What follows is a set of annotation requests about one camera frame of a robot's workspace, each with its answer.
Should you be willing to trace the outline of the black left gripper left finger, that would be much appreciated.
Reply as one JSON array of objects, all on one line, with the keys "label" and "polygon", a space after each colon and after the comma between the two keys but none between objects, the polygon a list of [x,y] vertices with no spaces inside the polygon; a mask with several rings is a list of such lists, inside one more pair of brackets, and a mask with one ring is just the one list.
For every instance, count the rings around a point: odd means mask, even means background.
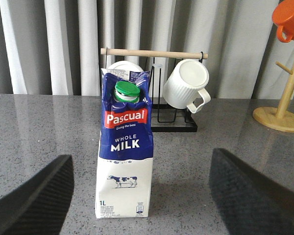
[{"label": "black left gripper left finger", "polygon": [[60,155],[0,199],[0,235],[58,235],[74,192],[71,155]]}]

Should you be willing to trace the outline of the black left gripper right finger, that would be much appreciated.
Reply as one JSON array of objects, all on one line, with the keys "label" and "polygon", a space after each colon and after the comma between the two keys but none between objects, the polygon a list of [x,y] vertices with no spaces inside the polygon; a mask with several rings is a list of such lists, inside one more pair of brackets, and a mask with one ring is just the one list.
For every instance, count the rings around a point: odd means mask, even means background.
[{"label": "black left gripper right finger", "polygon": [[209,187],[231,235],[294,235],[294,192],[226,149],[213,150]]}]

